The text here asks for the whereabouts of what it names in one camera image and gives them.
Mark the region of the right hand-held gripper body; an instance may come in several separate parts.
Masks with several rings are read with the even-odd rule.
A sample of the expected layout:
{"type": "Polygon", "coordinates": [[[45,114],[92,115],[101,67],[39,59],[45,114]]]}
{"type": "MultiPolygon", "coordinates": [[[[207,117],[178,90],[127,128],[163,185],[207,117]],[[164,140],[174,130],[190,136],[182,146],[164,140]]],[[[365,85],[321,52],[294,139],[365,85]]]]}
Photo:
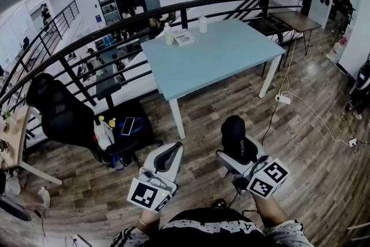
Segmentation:
{"type": "Polygon", "coordinates": [[[266,154],[244,173],[234,175],[232,184],[239,194],[248,190],[261,198],[269,198],[289,175],[290,171],[278,158],[273,159],[266,154]]]}

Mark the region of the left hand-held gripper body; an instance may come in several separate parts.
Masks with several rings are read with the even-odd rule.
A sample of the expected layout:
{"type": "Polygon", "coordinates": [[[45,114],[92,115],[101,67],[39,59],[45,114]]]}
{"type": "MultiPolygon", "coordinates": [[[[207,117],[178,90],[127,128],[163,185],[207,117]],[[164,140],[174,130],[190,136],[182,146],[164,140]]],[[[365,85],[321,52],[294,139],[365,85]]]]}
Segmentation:
{"type": "Polygon", "coordinates": [[[153,213],[159,213],[173,198],[177,185],[142,167],[133,178],[127,201],[153,213]]]}

